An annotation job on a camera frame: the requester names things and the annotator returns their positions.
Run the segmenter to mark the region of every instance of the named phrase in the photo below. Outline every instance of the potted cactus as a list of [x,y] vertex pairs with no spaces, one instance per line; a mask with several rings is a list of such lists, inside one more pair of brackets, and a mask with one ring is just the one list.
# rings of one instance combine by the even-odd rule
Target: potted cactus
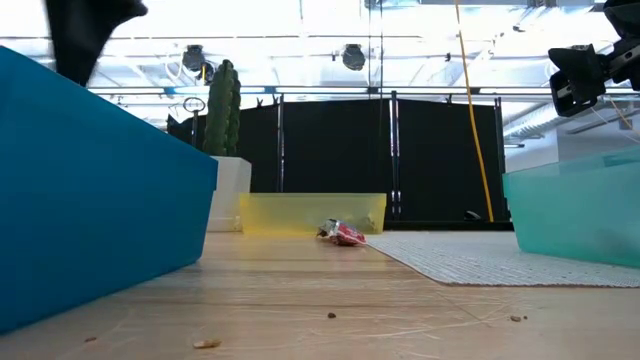
[[236,156],[240,129],[240,81],[233,63],[224,60],[209,88],[209,113],[204,151],[213,156]]

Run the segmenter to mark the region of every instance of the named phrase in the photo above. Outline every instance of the red snack wrapper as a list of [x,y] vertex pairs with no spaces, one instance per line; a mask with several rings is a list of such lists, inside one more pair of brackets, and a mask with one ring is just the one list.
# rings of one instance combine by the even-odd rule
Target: red snack wrapper
[[334,219],[325,221],[318,229],[316,236],[328,237],[334,244],[340,246],[364,245],[367,243],[364,234],[356,228]]

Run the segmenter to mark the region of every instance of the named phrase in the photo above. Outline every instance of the white planter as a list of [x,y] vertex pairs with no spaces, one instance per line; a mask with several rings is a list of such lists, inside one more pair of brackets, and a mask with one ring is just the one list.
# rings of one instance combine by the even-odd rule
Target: white planter
[[236,157],[212,158],[218,161],[218,186],[213,193],[207,231],[242,231],[238,194],[251,189],[251,164]]

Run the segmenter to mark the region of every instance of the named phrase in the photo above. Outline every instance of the teal plastic bin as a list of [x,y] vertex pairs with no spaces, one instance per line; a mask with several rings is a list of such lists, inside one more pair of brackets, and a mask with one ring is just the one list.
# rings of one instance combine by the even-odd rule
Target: teal plastic bin
[[504,175],[523,251],[640,267],[640,147]]
[[200,258],[215,160],[1,46],[0,83],[0,338]]

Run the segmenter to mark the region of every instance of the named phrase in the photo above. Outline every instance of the metal pole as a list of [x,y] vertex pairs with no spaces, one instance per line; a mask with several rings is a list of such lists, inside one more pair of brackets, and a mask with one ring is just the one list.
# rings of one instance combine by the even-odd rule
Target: metal pole
[[500,171],[500,202],[501,209],[499,212],[498,220],[509,221],[509,213],[508,213],[508,204],[507,199],[504,196],[504,185],[502,175],[507,172],[506,170],[506,156],[504,154],[504,132],[502,125],[502,98],[494,99],[495,103],[495,118],[496,118],[496,136],[498,137],[497,146],[498,146],[498,170]]
[[278,176],[277,192],[284,192],[284,95],[280,95],[278,104]]
[[391,92],[391,163],[393,167],[393,190],[391,201],[393,206],[393,219],[400,220],[402,209],[400,199],[400,141],[398,131],[398,93]]
[[191,145],[198,148],[198,111],[193,112],[193,123],[191,124]]

